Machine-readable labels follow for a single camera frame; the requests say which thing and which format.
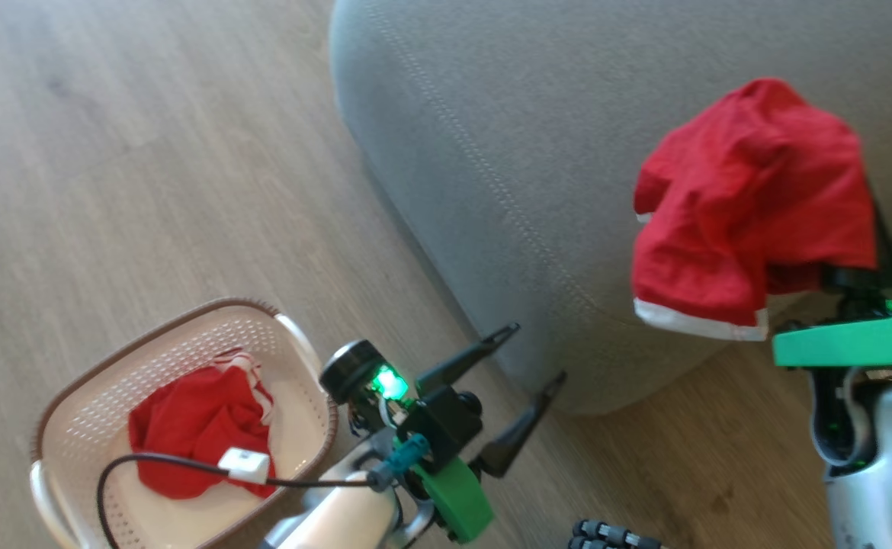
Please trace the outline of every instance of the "white connector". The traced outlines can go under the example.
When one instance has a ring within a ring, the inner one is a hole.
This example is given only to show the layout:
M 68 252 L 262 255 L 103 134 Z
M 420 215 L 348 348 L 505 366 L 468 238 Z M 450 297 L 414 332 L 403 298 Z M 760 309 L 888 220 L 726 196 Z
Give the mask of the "white connector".
M 266 484 L 269 477 L 269 456 L 243 448 L 230 448 L 219 459 L 219 469 L 229 471 L 230 479 L 245 483 Z

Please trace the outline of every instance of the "laundry basket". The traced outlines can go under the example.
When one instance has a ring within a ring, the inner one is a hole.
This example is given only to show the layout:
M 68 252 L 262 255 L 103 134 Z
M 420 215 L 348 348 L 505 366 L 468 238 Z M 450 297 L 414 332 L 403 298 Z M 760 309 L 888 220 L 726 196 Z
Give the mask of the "laundry basket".
M 321 364 L 297 324 L 278 310 L 225 299 L 171 321 L 129 344 L 53 399 L 36 431 L 29 480 L 36 508 L 65 549 L 107 547 L 95 505 L 104 466 L 131 452 L 128 413 L 155 389 L 242 347 L 262 364 L 273 396 L 269 448 L 279 477 L 302 477 L 330 451 L 335 404 L 317 385 Z M 104 504 L 118 546 L 211 547 L 283 496 L 262 500 L 220 483 L 191 500 L 147 489 L 136 466 L 111 474 Z

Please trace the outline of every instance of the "red and white striped fabric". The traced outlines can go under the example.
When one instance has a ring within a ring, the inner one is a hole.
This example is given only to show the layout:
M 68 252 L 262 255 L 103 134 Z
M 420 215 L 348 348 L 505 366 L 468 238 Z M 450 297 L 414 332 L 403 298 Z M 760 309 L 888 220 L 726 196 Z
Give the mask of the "red and white striped fabric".
M 262 386 L 260 362 L 234 348 L 158 388 L 128 416 L 135 452 L 158 452 L 218 465 L 230 448 L 271 454 L 272 396 Z M 269 468 L 271 476 L 274 467 Z M 222 477 L 166 463 L 138 462 L 144 486 L 172 499 L 202 496 Z M 226 482 L 268 497 L 275 487 Z
M 823 264 L 875 268 L 874 206 L 856 134 L 787 83 L 755 80 L 671 132 L 634 209 L 635 313 L 759 341 L 768 294 L 811 291 Z

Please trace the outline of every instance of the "white trim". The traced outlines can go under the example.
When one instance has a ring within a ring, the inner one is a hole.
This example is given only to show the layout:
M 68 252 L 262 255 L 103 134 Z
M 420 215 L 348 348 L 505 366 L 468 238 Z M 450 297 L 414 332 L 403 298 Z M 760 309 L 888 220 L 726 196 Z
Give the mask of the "white trim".
M 735 326 L 721 320 L 699 319 L 639 298 L 632 300 L 635 313 L 649 326 L 731 341 L 764 341 L 768 337 L 768 310 L 757 310 L 757 326 Z
M 253 399 L 257 404 L 260 404 L 263 412 L 260 422 L 262 425 L 269 425 L 272 419 L 273 399 L 265 392 L 261 384 L 262 376 L 260 369 L 262 365 L 260 362 L 257 362 L 257 359 L 253 358 L 253 355 L 250 355 L 248 352 L 237 351 L 233 355 L 216 357 L 213 360 L 213 365 L 222 372 L 230 368 L 239 368 L 241 371 L 246 372 L 246 381 L 253 392 Z

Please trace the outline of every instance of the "brown basket rim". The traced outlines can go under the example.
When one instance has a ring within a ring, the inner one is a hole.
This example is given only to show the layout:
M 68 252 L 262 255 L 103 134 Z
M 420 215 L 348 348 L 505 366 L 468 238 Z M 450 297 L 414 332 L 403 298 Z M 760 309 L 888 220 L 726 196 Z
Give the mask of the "brown basket rim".
M 107 358 L 102 359 L 101 362 L 98 362 L 93 368 L 86 371 L 83 375 L 73 380 L 69 385 L 66 386 L 65 389 L 61 390 L 56 396 L 53 397 L 51 402 L 47 404 L 46 409 L 43 410 L 43 414 L 40 417 L 40 420 L 36 426 L 36 431 L 34 436 L 32 437 L 31 448 L 30 448 L 30 458 L 31 463 L 36 463 L 43 459 L 43 449 L 42 449 L 42 441 L 43 434 L 46 431 L 46 427 L 49 424 L 50 418 L 53 416 L 53 413 L 56 411 L 56 408 L 66 400 L 67 397 L 72 395 L 80 386 L 84 385 L 91 379 L 105 371 L 105 369 L 110 368 L 111 365 L 116 364 L 116 362 L 121 361 L 122 358 L 125 358 L 127 355 L 134 352 L 137 348 L 142 347 L 147 342 L 160 337 L 160 335 L 167 333 L 182 324 L 188 323 L 188 321 L 198 319 L 199 316 L 207 315 L 207 313 L 212 313 L 213 310 L 223 309 L 226 307 L 249 307 L 251 309 L 260 310 L 261 313 L 266 313 L 269 316 L 277 316 L 281 313 L 276 307 L 273 307 L 270 303 L 266 303 L 261 300 L 256 299 L 248 299 L 248 298 L 240 298 L 240 297 L 226 297 L 222 299 L 216 299 L 210 301 L 209 303 L 205 303 L 205 305 L 199 306 L 193 310 L 189 310 L 187 313 L 183 313 L 181 316 L 175 317 L 174 320 L 170 320 L 167 323 L 162 324 L 162 326 L 158 326 L 156 329 L 149 331 L 148 333 L 136 338 L 131 343 L 126 344 L 124 347 L 120 348 L 119 351 L 114 352 L 109 355 Z M 328 452 L 331 451 L 331 448 L 334 446 L 335 438 L 338 435 L 338 406 L 335 404 L 334 399 L 331 399 L 328 396 L 327 399 L 328 406 L 328 428 L 327 433 L 324 434 L 324 444 L 321 445 L 320 451 L 317 452 L 317 456 L 314 456 L 314 459 L 310 460 L 306 466 L 303 467 L 303 472 L 296 476 L 297 479 L 303 479 L 307 476 L 308 473 L 313 472 L 323 461 L 327 458 Z M 207 549 L 213 547 L 215 544 L 223 541 L 232 534 L 235 534 L 239 529 L 243 528 L 246 525 L 246 522 L 253 520 L 254 517 L 260 515 L 265 511 L 269 505 L 276 503 L 281 497 L 285 496 L 290 489 L 281 489 L 276 490 L 276 493 L 273 496 L 269 496 L 266 498 L 260 505 L 257 506 L 251 513 L 245 515 L 245 517 L 241 518 L 235 524 L 230 525 L 222 534 L 217 535 L 215 538 L 210 539 L 205 544 L 200 545 L 198 549 Z

